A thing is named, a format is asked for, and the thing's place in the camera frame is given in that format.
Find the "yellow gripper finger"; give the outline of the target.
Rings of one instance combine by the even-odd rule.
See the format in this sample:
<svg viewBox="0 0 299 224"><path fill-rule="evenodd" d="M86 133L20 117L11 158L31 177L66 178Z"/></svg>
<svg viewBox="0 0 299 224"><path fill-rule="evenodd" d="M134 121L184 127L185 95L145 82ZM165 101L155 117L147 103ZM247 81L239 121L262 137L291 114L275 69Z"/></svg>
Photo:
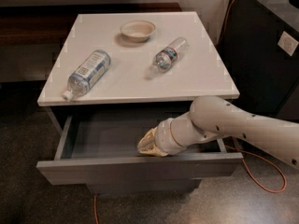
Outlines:
<svg viewBox="0 0 299 224"><path fill-rule="evenodd" d="M153 145L138 147L137 149L141 154L144 154L144 155L150 155L150 156L156 156L156 157L167 156L166 152L160 150L159 148L157 148L156 146L153 146Z"/></svg>
<svg viewBox="0 0 299 224"><path fill-rule="evenodd" d="M156 128L150 129L139 141L138 148L152 148L155 143Z"/></svg>

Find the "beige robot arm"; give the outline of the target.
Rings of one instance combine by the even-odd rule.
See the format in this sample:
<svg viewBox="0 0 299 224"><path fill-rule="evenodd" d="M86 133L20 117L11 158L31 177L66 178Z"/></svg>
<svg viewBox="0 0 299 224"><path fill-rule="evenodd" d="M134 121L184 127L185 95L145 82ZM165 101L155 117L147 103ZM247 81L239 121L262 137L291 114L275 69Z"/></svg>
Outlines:
<svg viewBox="0 0 299 224"><path fill-rule="evenodd" d="M298 123L251 114L217 96L195 98L188 112L150 129L137 149L141 154L165 157L227 136L299 169Z"/></svg>

